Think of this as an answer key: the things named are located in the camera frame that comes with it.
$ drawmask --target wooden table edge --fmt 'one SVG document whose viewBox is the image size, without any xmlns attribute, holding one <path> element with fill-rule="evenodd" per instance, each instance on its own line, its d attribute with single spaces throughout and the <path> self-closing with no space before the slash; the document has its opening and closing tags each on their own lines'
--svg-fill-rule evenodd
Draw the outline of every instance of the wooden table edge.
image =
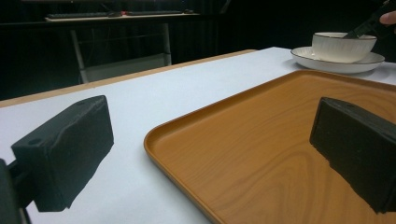
<svg viewBox="0 0 396 224">
<path fill-rule="evenodd" d="M 185 66 L 189 66 L 189 65 L 198 64 L 198 63 L 211 62 L 211 61 L 215 61 L 215 60 L 219 60 L 219 59 L 224 59 L 224 58 L 229 58 L 229 57 L 233 57 L 233 56 L 237 56 L 237 55 L 241 55 L 241 54 L 250 53 L 253 51 L 256 51 L 256 50 L 255 49 L 245 49 L 245 50 L 241 50 L 241 51 L 237 51 L 237 52 L 233 52 L 233 53 L 222 54 L 222 55 L 204 58 L 204 59 L 200 59 L 200 60 L 195 60 L 195 61 L 191 61 L 191 62 L 187 62 L 187 63 L 178 63 L 178 64 L 169 65 L 169 66 L 165 66 L 165 67 L 161 67 L 161 68 L 150 69 L 150 70 L 143 71 L 143 72 L 132 73 L 129 75 L 112 77 L 112 78 L 102 79 L 102 80 L 98 80 L 98 81 L 94 81 L 94 82 L 90 82 L 90 83 L 80 84 L 77 86 L 61 88 L 58 90 L 44 91 L 44 92 L 26 95 L 26 96 L 22 96 L 22 97 L 7 99 L 4 101 L 0 101 L 0 108 L 6 107 L 6 106 L 11 106 L 11 105 L 19 105 L 19 104 L 32 102 L 32 101 L 36 101 L 36 100 L 41 100 L 41 99 L 46 99 L 46 98 L 50 98 L 53 96 L 63 95 L 63 94 L 67 94 L 67 93 L 71 93 L 71 92 L 75 92 L 75 91 L 84 91 L 84 90 L 87 90 L 90 88 L 105 86 L 105 85 L 125 81 L 125 80 L 136 78 L 136 77 L 148 76 L 148 75 L 152 75 L 152 74 L 156 74 L 156 73 L 160 73 L 160 72 L 164 72 L 164 71 L 169 71 L 169 70 L 180 68 L 180 67 L 185 67 Z"/>
</svg>

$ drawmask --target saucer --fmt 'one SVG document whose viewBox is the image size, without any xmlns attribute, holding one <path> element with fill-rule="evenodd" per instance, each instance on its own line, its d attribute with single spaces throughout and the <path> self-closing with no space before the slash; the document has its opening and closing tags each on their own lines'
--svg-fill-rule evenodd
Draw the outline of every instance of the saucer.
<svg viewBox="0 0 396 224">
<path fill-rule="evenodd" d="M 326 62 L 316 57 L 311 47 L 292 49 L 291 55 L 297 63 L 304 67 L 342 74 L 367 72 L 377 68 L 385 61 L 384 56 L 370 52 L 365 58 L 355 63 Z"/>
</svg>

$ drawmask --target white tabletop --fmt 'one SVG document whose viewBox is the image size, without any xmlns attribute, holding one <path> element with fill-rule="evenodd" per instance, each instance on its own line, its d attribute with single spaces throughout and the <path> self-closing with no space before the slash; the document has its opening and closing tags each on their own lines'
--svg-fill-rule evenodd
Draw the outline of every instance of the white tabletop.
<svg viewBox="0 0 396 224">
<path fill-rule="evenodd" d="M 209 223 L 193 203 L 150 161 L 146 134 L 170 119 L 304 69 L 289 49 L 270 48 L 177 68 L 84 91 L 0 108 L 0 158 L 14 160 L 10 146 L 76 101 L 108 100 L 115 144 L 70 209 L 38 213 L 33 223 Z M 396 85 L 396 64 L 350 75 Z"/>
</svg>

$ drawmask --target brown tray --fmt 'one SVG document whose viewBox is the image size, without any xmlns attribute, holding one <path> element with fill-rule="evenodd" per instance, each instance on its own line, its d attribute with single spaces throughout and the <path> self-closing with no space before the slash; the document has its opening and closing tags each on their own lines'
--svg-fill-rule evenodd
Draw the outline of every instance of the brown tray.
<svg viewBox="0 0 396 224">
<path fill-rule="evenodd" d="M 396 87 L 302 70 L 151 130 L 148 155 L 216 223 L 396 223 L 309 143 L 320 97 L 396 122 Z"/>
</svg>

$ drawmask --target bowl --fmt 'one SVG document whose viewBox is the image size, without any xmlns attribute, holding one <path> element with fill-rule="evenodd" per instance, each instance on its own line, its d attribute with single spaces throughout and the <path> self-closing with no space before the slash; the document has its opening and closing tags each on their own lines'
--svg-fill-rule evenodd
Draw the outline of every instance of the bowl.
<svg viewBox="0 0 396 224">
<path fill-rule="evenodd" d="M 373 35 L 343 38 L 347 33 L 320 32 L 312 37 L 312 51 L 326 62 L 355 63 L 366 57 L 376 42 Z"/>
</svg>

